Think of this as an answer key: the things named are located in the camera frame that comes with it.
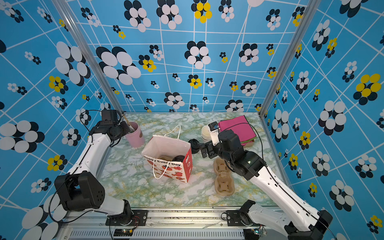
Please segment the black cup lid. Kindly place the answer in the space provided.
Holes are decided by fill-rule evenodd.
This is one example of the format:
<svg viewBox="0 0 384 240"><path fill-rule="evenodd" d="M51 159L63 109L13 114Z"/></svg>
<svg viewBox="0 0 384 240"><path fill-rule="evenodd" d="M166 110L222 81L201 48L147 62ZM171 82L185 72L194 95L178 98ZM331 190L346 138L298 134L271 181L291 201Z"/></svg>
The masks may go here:
<svg viewBox="0 0 384 240"><path fill-rule="evenodd" d="M172 161L177 163L182 163L184 159L185 159L185 156L179 155L179 156L175 156Z"/></svg>

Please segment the red white paper bag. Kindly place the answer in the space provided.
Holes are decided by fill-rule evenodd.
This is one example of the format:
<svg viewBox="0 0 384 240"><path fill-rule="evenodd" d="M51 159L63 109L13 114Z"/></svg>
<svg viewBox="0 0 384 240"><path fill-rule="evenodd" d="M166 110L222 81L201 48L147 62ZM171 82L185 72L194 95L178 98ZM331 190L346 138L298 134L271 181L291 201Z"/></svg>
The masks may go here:
<svg viewBox="0 0 384 240"><path fill-rule="evenodd" d="M180 140L181 125L176 138L165 135L154 135L142 151L142 156L152 166L154 178L163 177L187 183L193 169L192 146L189 142Z"/></svg>

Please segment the single cardboard cup carrier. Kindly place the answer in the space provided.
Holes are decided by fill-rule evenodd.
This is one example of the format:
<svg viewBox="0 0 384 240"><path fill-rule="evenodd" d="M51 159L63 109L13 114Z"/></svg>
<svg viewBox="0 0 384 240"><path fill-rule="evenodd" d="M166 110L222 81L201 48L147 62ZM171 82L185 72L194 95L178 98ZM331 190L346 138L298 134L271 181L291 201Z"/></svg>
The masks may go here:
<svg viewBox="0 0 384 240"><path fill-rule="evenodd" d="M159 157L159 160L172 162L172 161L173 161L173 157L169 157L169 156L160 156L160 157Z"/></svg>

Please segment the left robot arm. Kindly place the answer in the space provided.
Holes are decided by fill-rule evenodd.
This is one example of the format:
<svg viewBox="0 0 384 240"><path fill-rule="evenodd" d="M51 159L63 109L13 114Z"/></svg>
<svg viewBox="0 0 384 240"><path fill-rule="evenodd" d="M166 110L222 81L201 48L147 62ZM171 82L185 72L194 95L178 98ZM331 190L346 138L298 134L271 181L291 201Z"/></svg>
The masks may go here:
<svg viewBox="0 0 384 240"><path fill-rule="evenodd" d="M87 144L66 175L55 179L56 193L64 210L82 212L96 210L110 218L130 220L132 210L127 200L106 194L96 173L108 149L129 132L116 110L102 110L102 119L89 132Z"/></svg>

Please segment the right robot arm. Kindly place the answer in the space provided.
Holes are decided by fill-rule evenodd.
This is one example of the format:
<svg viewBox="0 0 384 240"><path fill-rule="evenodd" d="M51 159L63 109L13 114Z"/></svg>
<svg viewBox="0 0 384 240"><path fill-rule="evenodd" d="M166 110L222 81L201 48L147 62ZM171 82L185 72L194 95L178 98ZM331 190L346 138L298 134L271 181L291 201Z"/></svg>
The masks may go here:
<svg viewBox="0 0 384 240"><path fill-rule="evenodd" d="M247 201L241 207L243 222L267 226L289 240L321 240L333 220L326 210L317 210L284 184L258 154L245 150L232 130L218 133L201 144L203 158L220 157L236 174L266 193L282 210L277 213Z"/></svg>

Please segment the cardboard napkin box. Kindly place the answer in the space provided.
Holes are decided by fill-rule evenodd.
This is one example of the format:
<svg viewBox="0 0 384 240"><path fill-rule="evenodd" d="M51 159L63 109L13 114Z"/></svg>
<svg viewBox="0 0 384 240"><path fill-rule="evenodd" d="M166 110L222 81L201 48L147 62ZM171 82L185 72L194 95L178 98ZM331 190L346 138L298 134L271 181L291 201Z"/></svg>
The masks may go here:
<svg viewBox="0 0 384 240"><path fill-rule="evenodd" d="M243 142L241 142L241 144L244 148L252 147L254 145L256 139L257 139L257 137L255 137L251 140L243 141Z"/></svg>

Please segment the pink napkin stack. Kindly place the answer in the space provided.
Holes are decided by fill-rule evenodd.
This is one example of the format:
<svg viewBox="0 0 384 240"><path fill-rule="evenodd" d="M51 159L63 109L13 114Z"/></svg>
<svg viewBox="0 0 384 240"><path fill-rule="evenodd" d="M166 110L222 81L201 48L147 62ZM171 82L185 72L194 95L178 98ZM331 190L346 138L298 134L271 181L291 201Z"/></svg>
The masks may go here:
<svg viewBox="0 0 384 240"><path fill-rule="evenodd" d="M236 135L238 135L243 146L257 138L257 135L251 127L246 116L239 116L230 120L220 121L219 127L221 132L232 130Z"/></svg>

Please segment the stack of white paper cups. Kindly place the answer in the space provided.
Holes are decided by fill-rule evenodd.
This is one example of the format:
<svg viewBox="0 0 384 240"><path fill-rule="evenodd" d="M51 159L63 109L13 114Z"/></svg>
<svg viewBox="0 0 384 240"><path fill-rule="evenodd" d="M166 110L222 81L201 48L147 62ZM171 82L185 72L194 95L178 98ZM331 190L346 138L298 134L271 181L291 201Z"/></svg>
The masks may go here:
<svg viewBox="0 0 384 240"><path fill-rule="evenodd" d="M210 134L210 128L208 125L205 125L202 127L202 130L201 130L201 136L203 138L204 141L211 141L212 138L211 138L211 134Z"/></svg>

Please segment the pink utensil cup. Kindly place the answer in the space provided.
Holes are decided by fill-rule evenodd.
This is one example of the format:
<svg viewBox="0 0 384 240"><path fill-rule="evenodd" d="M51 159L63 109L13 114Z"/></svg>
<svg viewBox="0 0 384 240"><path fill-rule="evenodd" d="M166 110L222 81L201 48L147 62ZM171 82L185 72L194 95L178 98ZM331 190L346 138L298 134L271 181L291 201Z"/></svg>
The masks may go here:
<svg viewBox="0 0 384 240"><path fill-rule="evenodd" d="M134 129L133 133L125 135L126 140L129 142L132 148L140 148L145 144L145 137L140 126L135 122L130 122L131 127Z"/></svg>

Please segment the stack of black lids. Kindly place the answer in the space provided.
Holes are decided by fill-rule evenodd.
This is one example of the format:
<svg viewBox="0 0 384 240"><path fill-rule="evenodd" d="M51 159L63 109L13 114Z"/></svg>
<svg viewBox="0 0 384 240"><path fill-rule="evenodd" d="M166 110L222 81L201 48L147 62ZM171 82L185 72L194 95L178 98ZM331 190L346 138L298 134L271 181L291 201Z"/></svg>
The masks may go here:
<svg viewBox="0 0 384 240"><path fill-rule="evenodd" d="M189 140L189 143L191 145L192 154L197 154L200 151L200 142L196 139L191 139Z"/></svg>

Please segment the stack of cardboard cup carriers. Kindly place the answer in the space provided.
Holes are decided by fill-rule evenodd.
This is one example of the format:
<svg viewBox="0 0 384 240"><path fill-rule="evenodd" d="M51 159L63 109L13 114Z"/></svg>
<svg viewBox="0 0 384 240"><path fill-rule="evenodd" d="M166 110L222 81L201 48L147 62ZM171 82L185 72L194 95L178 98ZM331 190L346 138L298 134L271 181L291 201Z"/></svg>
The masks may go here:
<svg viewBox="0 0 384 240"><path fill-rule="evenodd" d="M231 175L231 170L227 167L226 161L216 158L214 161L215 190L221 196L231 196L235 192L235 183Z"/></svg>

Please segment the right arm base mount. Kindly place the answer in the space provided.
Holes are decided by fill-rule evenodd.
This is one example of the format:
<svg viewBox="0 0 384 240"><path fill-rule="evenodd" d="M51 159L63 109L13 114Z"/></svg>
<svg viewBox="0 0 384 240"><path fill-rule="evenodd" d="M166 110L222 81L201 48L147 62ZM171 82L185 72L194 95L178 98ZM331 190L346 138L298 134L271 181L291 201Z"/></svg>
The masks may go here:
<svg viewBox="0 0 384 240"><path fill-rule="evenodd" d="M226 211L226 219L229 227L253 227L258 228L261 225L254 223L250 217L239 210Z"/></svg>

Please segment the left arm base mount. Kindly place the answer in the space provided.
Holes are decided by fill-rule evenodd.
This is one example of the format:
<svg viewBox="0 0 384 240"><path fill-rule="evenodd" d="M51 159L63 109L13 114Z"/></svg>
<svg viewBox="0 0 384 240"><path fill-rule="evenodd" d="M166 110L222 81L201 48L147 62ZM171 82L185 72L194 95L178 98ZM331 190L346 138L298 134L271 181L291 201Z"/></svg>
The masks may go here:
<svg viewBox="0 0 384 240"><path fill-rule="evenodd" d="M105 225L107 227L122 227L122 226L129 226L129 227L138 227L138 226L145 226L147 217L148 217L148 210L133 210L128 214L122 213L115 216L107 216L107 220Z"/></svg>

